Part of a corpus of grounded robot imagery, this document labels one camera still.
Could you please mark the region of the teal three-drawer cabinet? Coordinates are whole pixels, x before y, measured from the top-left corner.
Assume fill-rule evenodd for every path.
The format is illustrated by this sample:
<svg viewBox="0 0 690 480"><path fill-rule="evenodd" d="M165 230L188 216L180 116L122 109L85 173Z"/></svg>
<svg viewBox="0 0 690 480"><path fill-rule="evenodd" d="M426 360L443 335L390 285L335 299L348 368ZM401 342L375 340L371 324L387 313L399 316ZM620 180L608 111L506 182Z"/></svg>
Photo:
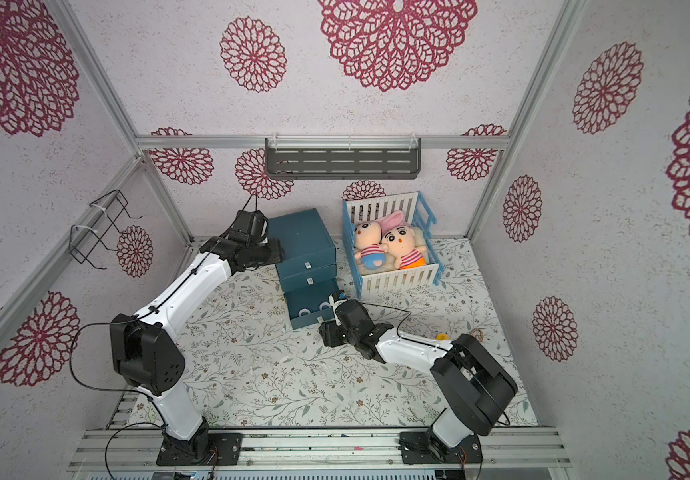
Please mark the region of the teal three-drawer cabinet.
<svg viewBox="0 0 690 480"><path fill-rule="evenodd" d="M270 219L269 235L280 240L284 252L276 265L283 294L324 280L337 281L335 245L317 210Z"/></svg>

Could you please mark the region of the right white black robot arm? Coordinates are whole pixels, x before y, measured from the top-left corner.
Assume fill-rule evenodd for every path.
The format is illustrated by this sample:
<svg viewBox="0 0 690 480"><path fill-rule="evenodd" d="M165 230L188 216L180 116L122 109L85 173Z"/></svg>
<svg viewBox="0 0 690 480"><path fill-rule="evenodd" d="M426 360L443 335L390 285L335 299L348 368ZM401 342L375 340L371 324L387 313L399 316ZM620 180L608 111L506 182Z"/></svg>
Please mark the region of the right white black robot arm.
<svg viewBox="0 0 690 480"><path fill-rule="evenodd" d="M405 334L373 321L356 299L330 298L334 319L319 326L324 345L349 344L367 360L405 366L433 377L447 407L425 431L404 431L398 445L407 465L481 464L482 436L498 421L509 424L506 408L518 392L515 380L469 334L439 340Z"/></svg>

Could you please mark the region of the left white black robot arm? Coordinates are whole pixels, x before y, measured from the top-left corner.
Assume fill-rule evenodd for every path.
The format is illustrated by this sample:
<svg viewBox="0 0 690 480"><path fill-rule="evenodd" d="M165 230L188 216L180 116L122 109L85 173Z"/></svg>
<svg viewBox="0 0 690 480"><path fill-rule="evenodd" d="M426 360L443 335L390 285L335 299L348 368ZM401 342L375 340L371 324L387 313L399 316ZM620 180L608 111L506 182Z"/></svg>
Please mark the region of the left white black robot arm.
<svg viewBox="0 0 690 480"><path fill-rule="evenodd" d="M219 285L240 272L283 260L259 210L237 212L228 229L209 238L193 262L160 295L132 315L110 323L112 366L144 395L163 421L162 454L176 465L207 459L209 426L182 380L186 360L176 344L187 320Z"/></svg>

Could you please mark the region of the teal bottom drawer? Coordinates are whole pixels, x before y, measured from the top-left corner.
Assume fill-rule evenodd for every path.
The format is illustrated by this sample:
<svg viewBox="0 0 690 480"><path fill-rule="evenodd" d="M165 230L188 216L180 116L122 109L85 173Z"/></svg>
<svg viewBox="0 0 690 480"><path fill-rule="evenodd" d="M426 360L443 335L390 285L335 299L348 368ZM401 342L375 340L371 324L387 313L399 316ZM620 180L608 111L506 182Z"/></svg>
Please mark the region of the teal bottom drawer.
<svg viewBox="0 0 690 480"><path fill-rule="evenodd" d="M335 279L324 280L318 284L309 285L291 292L285 293L284 298L289 313L290 325L293 330L310 325L317 325L332 321L334 314L331 309L319 310L322 302L328 302L328 297L337 294L340 288ZM302 308L311 310L310 315L298 316Z"/></svg>

